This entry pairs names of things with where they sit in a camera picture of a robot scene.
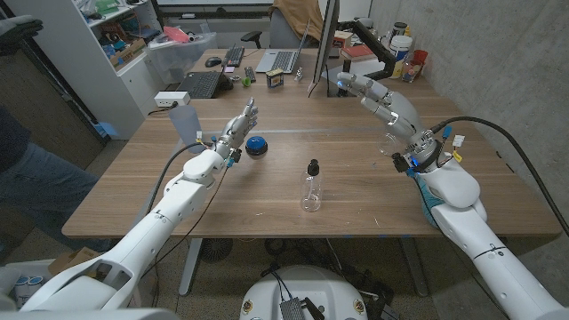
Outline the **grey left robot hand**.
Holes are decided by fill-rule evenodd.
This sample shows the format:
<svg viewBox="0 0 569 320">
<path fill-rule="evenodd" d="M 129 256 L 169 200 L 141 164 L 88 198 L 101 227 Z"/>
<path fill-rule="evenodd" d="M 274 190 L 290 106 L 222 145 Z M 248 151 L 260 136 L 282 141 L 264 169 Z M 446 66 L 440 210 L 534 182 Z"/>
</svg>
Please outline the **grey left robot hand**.
<svg viewBox="0 0 569 320">
<path fill-rule="evenodd" d="M 258 108 L 251 97 L 243 112 L 227 122 L 216 142 L 215 151 L 224 159 L 228 158 L 232 149 L 238 149 L 244 142 L 245 136 L 257 124 Z"/>
</svg>

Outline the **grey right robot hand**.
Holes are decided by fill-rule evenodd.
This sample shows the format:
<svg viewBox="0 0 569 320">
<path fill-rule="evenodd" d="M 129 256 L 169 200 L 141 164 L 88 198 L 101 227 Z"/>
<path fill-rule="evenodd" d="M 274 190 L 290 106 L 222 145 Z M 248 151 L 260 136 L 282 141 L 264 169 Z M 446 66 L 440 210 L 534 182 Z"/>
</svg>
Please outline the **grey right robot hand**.
<svg viewBox="0 0 569 320">
<path fill-rule="evenodd" d="M 417 143 L 426 131 L 417 110 L 401 93 L 391 91 L 367 76 L 347 72 L 337 75 L 337 84 L 360 98 L 361 105 L 380 119 L 388 132 L 407 144 Z"/>
</svg>

